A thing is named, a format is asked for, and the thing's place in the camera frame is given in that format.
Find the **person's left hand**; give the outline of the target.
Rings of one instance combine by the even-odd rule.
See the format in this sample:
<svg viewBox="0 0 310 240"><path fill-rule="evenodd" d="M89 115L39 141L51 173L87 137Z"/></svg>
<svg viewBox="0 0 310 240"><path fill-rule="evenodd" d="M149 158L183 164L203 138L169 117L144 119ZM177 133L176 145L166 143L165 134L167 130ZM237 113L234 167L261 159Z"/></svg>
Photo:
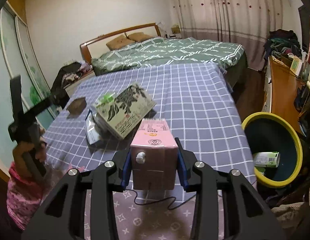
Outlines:
<svg viewBox="0 0 310 240"><path fill-rule="evenodd" d="M39 142L38 146L34 146L31 142L20 141L13 149L14 165L19 176L23 178L33 177L31 152L34 152L35 160L42 164L45 162L47 143L43 136L40 137Z"/></svg>

